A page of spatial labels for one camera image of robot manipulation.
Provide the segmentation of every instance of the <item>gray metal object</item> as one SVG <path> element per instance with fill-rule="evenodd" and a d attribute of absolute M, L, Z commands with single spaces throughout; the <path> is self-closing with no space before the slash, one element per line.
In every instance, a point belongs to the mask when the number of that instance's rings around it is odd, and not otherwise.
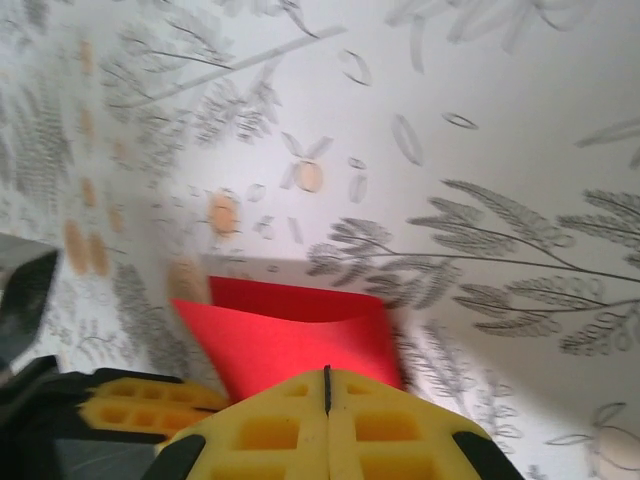
<path fill-rule="evenodd" d="M 50 245 L 0 234 L 0 385 L 38 334 L 58 256 Z"/>

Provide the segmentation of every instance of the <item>yellow plastic part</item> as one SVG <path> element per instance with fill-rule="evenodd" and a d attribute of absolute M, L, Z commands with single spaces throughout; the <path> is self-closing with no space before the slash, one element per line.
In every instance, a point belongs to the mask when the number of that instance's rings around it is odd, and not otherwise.
<path fill-rule="evenodd" d="M 103 383 L 92 393 L 78 412 L 91 428 L 157 433 L 167 439 L 229 405 L 220 394 L 189 381 L 125 377 Z"/>
<path fill-rule="evenodd" d="M 408 393 L 331 370 L 277 385 L 175 435 L 205 437 L 188 480 L 479 480 L 451 435 L 474 422 Z"/>

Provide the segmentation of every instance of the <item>red paper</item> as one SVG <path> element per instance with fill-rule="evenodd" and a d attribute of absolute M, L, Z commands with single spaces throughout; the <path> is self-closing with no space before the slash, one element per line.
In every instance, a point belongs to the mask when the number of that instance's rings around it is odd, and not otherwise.
<path fill-rule="evenodd" d="M 232 400 L 327 364 L 402 388 L 379 299 L 221 277 L 210 285 L 215 305 L 173 302 Z"/>

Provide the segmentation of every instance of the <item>floral wallpaper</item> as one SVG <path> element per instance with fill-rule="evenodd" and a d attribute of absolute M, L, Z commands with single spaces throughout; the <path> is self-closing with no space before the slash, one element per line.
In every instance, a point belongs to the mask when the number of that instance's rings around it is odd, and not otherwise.
<path fill-rule="evenodd" d="M 527 478 L 640 478 L 634 0 L 5 0 L 0 230 L 33 348 L 217 383 L 207 274 L 382 298 Z"/>

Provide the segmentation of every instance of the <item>red card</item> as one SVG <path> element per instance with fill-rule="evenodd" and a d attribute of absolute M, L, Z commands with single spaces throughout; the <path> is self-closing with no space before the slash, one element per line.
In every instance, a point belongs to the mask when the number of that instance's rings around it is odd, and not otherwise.
<path fill-rule="evenodd" d="M 328 364 L 402 388 L 379 299 L 221 277 L 210 285 L 215 305 L 173 302 L 232 400 Z"/>

